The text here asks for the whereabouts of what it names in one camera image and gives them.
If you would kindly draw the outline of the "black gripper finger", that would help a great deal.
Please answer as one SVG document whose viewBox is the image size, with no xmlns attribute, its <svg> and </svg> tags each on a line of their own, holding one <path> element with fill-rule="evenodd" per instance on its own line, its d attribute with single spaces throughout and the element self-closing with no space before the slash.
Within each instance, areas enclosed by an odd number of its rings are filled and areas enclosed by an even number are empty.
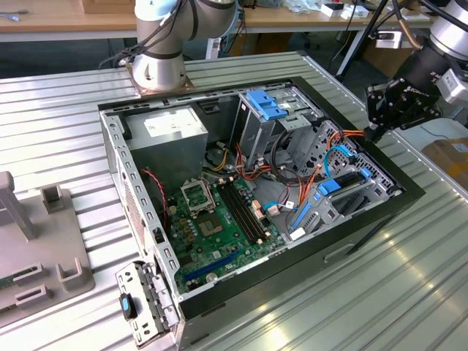
<svg viewBox="0 0 468 351">
<path fill-rule="evenodd" d="M 441 117 L 441 112 L 437 109 L 427 109 L 420 113 L 391 113 L 383 118 L 383 122 L 378 123 L 376 130 L 376 141 L 379 141 L 384 134 L 394 129 L 410 129 Z"/>
<path fill-rule="evenodd" d="M 366 112 L 369 125 L 365 128 L 365 138 L 369 141 L 379 141 L 388 130 L 387 87 L 387 83 L 366 87 Z"/>
</svg>

